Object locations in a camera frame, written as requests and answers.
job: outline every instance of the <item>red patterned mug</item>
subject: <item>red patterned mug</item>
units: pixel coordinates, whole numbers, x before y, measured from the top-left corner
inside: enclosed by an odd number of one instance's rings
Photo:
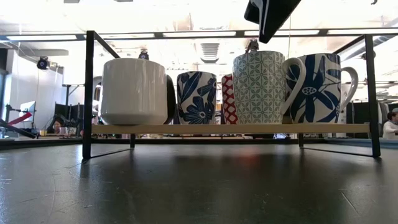
[[[223,92],[223,113],[226,124],[239,124],[236,116],[235,97],[232,82],[232,74],[225,75],[221,79]]]

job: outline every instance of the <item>computer monitor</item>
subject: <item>computer monitor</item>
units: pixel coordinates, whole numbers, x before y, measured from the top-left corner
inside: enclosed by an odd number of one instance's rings
[[[26,114],[27,112],[31,113],[32,116],[26,118],[25,120],[23,120],[23,122],[34,122],[34,116],[35,116],[35,108],[36,108],[36,101],[30,101],[27,103],[21,103],[21,112],[19,112],[19,116],[23,116],[24,114]]]

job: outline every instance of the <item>ceiling vent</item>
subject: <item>ceiling vent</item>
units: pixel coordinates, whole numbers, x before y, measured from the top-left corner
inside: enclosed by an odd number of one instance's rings
[[[202,43],[200,44],[202,55],[200,59],[205,63],[216,63],[218,61],[219,43]]]

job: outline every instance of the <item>mug rack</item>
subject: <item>mug rack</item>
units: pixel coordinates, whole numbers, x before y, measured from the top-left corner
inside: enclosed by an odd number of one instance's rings
[[[364,34],[353,40],[346,46],[334,52],[338,54],[343,50],[364,40],[366,48],[366,71],[368,76],[369,97],[369,124],[240,124],[240,125],[91,125],[93,107],[93,59],[94,42],[98,41],[114,58],[120,56],[93,30],[86,34],[86,82],[85,82],[85,109],[83,122],[83,158],[105,156],[117,152],[128,151],[135,148],[135,134],[267,134],[267,133],[297,133],[298,144],[304,147],[303,133],[371,133],[372,154],[357,154],[350,152],[337,152],[358,156],[379,157],[379,127],[377,115],[376,81],[374,74],[373,35]],[[109,152],[98,156],[91,156],[91,134],[130,134],[130,148]]]

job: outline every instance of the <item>blue floral mug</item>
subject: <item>blue floral mug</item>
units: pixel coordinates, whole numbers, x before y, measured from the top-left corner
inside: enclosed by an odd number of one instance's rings
[[[213,124],[216,108],[216,75],[185,72],[177,77],[178,117],[181,124]]]
[[[337,123],[340,111],[355,94],[358,74],[351,67],[341,68],[337,54],[313,54],[299,59],[305,64],[307,75],[289,108],[293,123]],[[297,65],[291,65],[284,70],[289,94],[299,80],[300,69]],[[340,102],[342,71],[351,76],[351,87],[343,103]]]

